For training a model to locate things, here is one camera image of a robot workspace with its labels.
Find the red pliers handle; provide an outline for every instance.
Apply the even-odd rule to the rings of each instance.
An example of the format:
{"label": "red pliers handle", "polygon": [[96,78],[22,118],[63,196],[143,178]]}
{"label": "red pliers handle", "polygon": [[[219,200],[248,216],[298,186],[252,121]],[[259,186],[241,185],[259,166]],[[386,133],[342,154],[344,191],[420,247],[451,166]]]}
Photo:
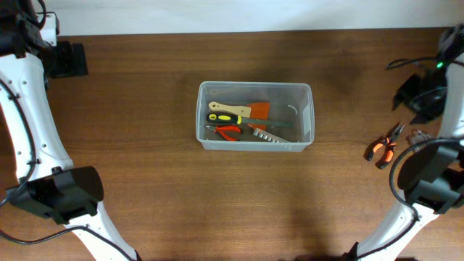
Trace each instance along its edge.
{"label": "red pliers handle", "polygon": [[215,133],[218,133],[226,141],[240,141],[237,138],[230,137],[229,135],[227,135],[225,133],[226,131],[232,131],[232,132],[236,132],[236,133],[243,133],[244,132],[244,130],[240,129],[239,127],[232,126],[232,125],[230,125],[230,126],[218,126],[218,127],[206,125],[205,127],[206,127],[206,129],[208,129],[210,131],[214,131]]}

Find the white wall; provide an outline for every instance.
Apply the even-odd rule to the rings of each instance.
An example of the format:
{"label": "white wall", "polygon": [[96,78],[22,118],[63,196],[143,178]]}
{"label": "white wall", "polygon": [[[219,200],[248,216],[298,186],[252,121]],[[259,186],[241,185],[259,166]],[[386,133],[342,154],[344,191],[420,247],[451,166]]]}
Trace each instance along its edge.
{"label": "white wall", "polygon": [[464,0],[45,0],[62,35],[416,28],[464,22]]}

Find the wooden brush handle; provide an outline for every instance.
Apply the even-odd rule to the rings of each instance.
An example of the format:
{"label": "wooden brush handle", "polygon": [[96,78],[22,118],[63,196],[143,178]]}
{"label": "wooden brush handle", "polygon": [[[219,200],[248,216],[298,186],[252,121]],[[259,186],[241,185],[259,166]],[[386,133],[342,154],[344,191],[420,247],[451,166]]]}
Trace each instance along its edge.
{"label": "wooden brush handle", "polygon": [[249,117],[252,114],[252,108],[247,106],[228,106],[216,101],[211,101],[208,106],[212,112],[228,112],[242,117]]}

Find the orange pliers handle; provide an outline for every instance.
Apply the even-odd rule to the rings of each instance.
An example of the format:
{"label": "orange pliers handle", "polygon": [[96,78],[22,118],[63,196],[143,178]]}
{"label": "orange pliers handle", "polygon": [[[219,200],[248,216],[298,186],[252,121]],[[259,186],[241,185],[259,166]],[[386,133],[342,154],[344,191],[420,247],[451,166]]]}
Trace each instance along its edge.
{"label": "orange pliers handle", "polygon": [[221,137],[223,137],[226,141],[240,141],[237,138],[230,137],[225,133],[225,131],[232,131],[232,132],[237,132],[237,133],[243,133],[244,130],[240,129],[237,126],[221,126],[221,127],[216,127],[214,130],[215,133],[218,133]]}
{"label": "orange pliers handle", "polygon": [[384,169],[393,159],[394,151],[397,149],[397,144],[390,143],[386,148],[384,158],[377,164],[379,169]]}
{"label": "orange pliers handle", "polygon": [[386,146],[386,152],[382,159],[377,162],[377,167],[379,169],[384,169],[393,159],[394,151],[397,148],[396,143],[392,143],[389,138],[382,138],[380,141],[374,141],[374,143],[370,146],[372,149],[369,151],[368,156],[366,159],[371,161],[374,154],[383,146]]}
{"label": "orange pliers handle", "polygon": [[374,141],[374,144],[372,144],[370,147],[372,148],[370,151],[369,151],[369,154],[368,156],[366,157],[366,159],[368,161],[371,161],[372,158],[374,157],[374,154],[378,151],[378,149],[380,149],[381,147],[383,146],[386,146],[390,143],[390,139],[389,138],[383,138],[381,139],[380,141]]}

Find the hand tool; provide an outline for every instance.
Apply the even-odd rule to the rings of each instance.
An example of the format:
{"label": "hand tool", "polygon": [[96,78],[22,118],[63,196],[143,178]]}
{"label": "hand tool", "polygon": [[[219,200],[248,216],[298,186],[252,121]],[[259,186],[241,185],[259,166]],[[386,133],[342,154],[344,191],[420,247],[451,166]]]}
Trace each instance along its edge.
{"label": "hand tool", "polygon": [[258,120],[232,115],[224,112],[211,112],[206,116],[206,120],[210,123],[251,123],[260,125],[272,125],[275,127],[293,128],[293,123],[286,123],[277,120]]}
{"label": "hand tool", "polygon": [[[246,106],[228,106],[211,101],[208,107],[212,112],[227,112],[251,119],[267,120],[269,115],[270,102],[255,102]],[[249,124],[251,128],[266,130],[266,125]]]}
{"label": "hand tool", "polygon": [[223,137],[226,141],[240,141],[237,138],[230,137],[229,135],[225,134],[225,131],[233,131],[237,133],[243,133],[244,130],[240,129],[237,126],[210,126],[206,125],[206,129],[210,131],[214,131],[215,133],[218,133],[219,136]]}
{"label": "hand tool", "polygon": [[279,138],[273,134],[268,133],[265,130],[261,130],[260,128],[255,128],[253,131],[253,135],[259,138],[262,138],[266,141],[273,142],[273,143],[287,143],[288,141],[284,140],[283,138]]}
{"label": "hand tool", "polygon": [[397,144],[394,142],[398,139],[400,133],[403,131],[405,127],[402,123],[397,123],[394,128],[389,131],[389,134],[386,137],[382,137],[377,141],[374,141],[368,148],[368,156],[366,160],[371,161],[374,154],[380,149],[382,146],[386,146],[386,153],[382,157],[382,159],[377,163],[377,167],[379,169],[385,168],[392,160],[394,151],[397,148]]}

